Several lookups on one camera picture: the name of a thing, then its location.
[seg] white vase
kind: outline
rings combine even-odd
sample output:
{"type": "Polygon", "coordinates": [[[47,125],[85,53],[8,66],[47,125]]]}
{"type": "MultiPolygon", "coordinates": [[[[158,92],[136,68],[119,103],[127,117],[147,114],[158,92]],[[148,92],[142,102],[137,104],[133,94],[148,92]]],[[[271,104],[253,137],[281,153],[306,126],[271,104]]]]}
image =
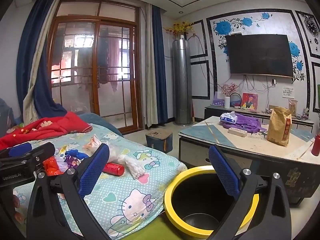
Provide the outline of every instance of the white vase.
{"type": "Polygon", "coordinates": [[[230,97],[224,97],[224,108],[230,108],[230,97]]]}

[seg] red label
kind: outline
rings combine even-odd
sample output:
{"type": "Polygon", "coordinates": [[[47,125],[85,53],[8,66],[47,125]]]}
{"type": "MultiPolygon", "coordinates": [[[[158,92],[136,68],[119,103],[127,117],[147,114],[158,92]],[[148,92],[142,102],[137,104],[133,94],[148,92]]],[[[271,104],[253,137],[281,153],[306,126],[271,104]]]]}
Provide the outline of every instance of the red label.
{"type": "Polygon", "coordinates": [[[285,122],[285,128],[284,128],[284,133],[283,133],[282,140],[286,140],[287,139],[287,136],[289,134],[290,124],[291,124],[291,120],[290,120],[290,118],[287,118],[287,120],[285,122]]]}

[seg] red can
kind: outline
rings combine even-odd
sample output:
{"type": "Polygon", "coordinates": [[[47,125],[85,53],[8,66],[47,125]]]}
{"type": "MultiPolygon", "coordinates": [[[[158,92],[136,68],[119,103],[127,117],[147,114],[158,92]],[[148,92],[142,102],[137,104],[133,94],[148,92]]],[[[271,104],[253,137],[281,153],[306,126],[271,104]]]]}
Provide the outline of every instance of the red can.
{"type": "Polygon", "coordinates": [[[107,163],[102,171],[108,174],[121,176],[124,174],[124,166],[116,163],[107,163]]]}
{"type": "Polygon", "coordinates": [[[316,138],[315,138],[315,143],[313,145],[313,148],[311,150],[311,153],[314,155],[314,156],[318,156],[319,153],[320,153],[320,135],[317,135],[316,138]]]}

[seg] metal screw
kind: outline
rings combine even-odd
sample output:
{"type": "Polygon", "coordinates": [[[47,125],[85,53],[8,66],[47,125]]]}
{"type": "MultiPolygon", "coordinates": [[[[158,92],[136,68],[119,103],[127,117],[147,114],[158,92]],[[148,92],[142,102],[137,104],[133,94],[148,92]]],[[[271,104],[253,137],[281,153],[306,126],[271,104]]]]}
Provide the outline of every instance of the metal screw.
{"type": "Polygon", "coordinates": [[[244,169],[244,170],[243,170],[243,173],[244,173],[245,175],[250,175],[250,174],[251,174],[251,171],[250,171],[249,169],[244,169]]]}
{"type": "Polygon", "coordinates": [[[280,178],[280,174],[275,172],[275,173],[273,174],[273,177],[274,177],[275,179],[279,179],[279,178],[280,178]]]}
{"type": "Polygon", "coordinates": [[[39,174],[38,174],[38,178],[39,179],[42,179],[44,177],[44,172],[40,172],[39,174]]]}
{"type": "Polygon", "coordinates": [[[75,170],[74,168],[70,168],[70,169],[67,170],[67,173],[68,173],[69,175],[72,175],[72,174],[74,174],[75,172],[76,172],[76,170],[75,170]]]}

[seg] tv screen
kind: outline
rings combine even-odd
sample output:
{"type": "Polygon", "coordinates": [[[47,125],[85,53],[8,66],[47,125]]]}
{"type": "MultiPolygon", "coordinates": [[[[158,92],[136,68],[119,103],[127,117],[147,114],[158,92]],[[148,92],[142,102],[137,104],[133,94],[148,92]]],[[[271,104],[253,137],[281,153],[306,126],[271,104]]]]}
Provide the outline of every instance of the tv screen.
{"type": "Polygon", "coordinates": [[[287,35],[227,35],[231,74],[293,77],[287,35]]]}

